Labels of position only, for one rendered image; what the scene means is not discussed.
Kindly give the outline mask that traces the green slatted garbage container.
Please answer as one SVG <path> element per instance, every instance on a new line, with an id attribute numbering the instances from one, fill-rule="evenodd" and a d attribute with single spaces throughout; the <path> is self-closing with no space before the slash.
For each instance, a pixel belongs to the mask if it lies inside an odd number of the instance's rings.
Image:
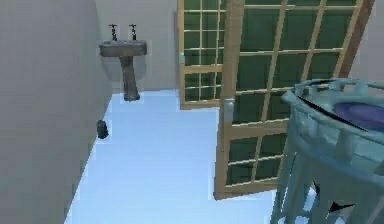
<path id="1" fill-rule="evenodd" d="M 384 224 L 384 83 L 296 84 L 270 224 Z"/>

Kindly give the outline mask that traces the wooden lattice glass door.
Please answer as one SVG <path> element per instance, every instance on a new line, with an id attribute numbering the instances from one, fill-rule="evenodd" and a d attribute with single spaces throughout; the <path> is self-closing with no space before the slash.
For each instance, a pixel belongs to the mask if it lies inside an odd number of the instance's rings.
<path id="1" fill-rule="evenodd" d="M 221 92 L 226 0 L 177 0 L 180 109 L 217 107 Z M 179 63 L 179 52 L 185 64 Z"/>
<path id="2" fill-rule="evenodd" d="M 282 95 L 347 77 L 379 1 L 226 0 L 215 199 L 275 189 L 290 113 Z M 232 123 L 225 98 L 235 99 Z"/>

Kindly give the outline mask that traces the small black object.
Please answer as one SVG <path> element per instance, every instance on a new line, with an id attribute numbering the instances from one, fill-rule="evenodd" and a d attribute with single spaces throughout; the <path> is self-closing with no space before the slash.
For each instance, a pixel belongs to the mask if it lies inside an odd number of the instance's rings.
<path id="1" fill-rule="evenodd" d="M 96 123 L 96 129 L 99 139 L 105 139 L 109 136 L 108 127 L 105 121 L 98 120 Z"/>

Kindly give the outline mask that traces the grey pedestal sink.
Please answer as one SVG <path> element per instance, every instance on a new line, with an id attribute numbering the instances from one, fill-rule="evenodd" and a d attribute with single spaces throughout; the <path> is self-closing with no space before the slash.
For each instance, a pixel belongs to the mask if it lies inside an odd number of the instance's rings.
<path id="1" fill-rule="evenodd" d="M 100 55 L 118 58 L 123 76 L 123 98 L 125 101 L 137 101 L 140 94 L 137 89 L 134 58 L 147 54 L 147 42 L 144 40 L 110 40 L 99 44 Z"/>

